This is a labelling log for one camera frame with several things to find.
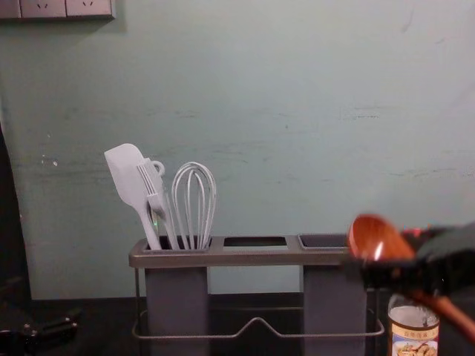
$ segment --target can label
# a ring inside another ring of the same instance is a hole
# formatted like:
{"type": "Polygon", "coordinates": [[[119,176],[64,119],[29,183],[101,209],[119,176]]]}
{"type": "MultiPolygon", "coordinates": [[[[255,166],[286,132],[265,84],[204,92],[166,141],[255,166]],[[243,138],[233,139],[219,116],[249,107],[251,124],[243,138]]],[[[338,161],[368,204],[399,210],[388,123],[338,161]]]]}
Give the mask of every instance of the can label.
{"type": "Polygon", "coordinates": [[[389,356],[437,356],[439,324],[412,328],[390,319],[389,356]]]}

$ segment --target white spatula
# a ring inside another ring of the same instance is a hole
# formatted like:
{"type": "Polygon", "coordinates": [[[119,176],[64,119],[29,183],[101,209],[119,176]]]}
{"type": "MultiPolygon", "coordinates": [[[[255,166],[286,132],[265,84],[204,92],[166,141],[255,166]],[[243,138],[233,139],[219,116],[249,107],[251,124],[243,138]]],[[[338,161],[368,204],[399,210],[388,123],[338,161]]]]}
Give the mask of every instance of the white spatula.
{"type": "Polygon", "coordinates": [[[137,169],[144,160],[143,155],[130,143],[112,148],[104,155],[120,199],[139,214],[150,249],[161,250],[148,212],[147,190],[137,169]]]}

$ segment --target green wall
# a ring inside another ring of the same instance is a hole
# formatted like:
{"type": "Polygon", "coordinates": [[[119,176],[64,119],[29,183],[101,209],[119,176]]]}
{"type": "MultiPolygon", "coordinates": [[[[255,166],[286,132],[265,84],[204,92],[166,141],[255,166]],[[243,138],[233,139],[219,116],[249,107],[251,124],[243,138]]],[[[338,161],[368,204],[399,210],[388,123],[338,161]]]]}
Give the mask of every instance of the green wall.
{"type": "MultiPolygon", "coordinates": [[[[472,220],[474,63],[463,0],[125,0],[109,23],[1,25],[33,296],[132,294],[144,233],[103,156],[124,142],[212,169],[215,234],[472,220]]],[[[212,291],[298,290],[296,268],[238,273],[212,291]]]]}

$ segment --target spoon handle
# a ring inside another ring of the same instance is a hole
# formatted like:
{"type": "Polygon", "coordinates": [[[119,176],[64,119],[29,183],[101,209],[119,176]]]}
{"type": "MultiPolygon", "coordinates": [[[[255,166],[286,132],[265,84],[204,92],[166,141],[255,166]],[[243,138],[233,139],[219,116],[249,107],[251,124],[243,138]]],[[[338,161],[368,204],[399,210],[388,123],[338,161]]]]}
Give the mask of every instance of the spoon handle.
{"type": "Polygon", "coordinates": [[[410,294],[410,297],[444,317],[475,345],[475,322],[457,308],[448,297],[431,297],[422,291],[415,291],[410,294]]]}

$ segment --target gray container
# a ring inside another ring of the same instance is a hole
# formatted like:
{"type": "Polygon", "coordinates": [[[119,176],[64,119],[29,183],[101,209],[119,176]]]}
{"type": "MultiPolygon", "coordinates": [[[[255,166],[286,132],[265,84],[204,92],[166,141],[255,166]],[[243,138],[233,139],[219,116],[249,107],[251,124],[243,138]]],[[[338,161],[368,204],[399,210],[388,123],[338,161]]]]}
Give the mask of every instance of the gray container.
{"type": "MultiPolygon", "coordinates": [[[[346,251],[345,235],[300,235],[306,251],[346,251]]],[[[367,295],[362,283],[350,282],[338,263],[304,266],[304,333],[365,333],[367,295]]],[[[316,338],[304,341],[305,356],[364,356],[363,337],[316,338]]]]}
{"type": "MultiPolygon", "coordinates": [[[[137,325],[134,336],[152,341],[151,356],[209,356],[210,340],[235,339],[260,323],[280,339],[303,340],[305,356],[364,356],[365,337],[383,334],[384,327],[378,320],[379,330],[366,332],[366,293],[339,268],[347,258],[344,241],[344,235],[213,237],[205,251],[151,251],[141,240],[129,254],[129,265],[136,270],[137,298],[139,269],[145,270],[151,336],[137,332],[137,325]],[[279,248],[224,248],[266,245],[279,248]],[[304,333],[280,333],[261,317],[253,317],[235,334],[208,333],[208,267],[290,265],[303,266],[304,333]]],[[[138,305],[140,326],[143,312],[138,305]]]]}

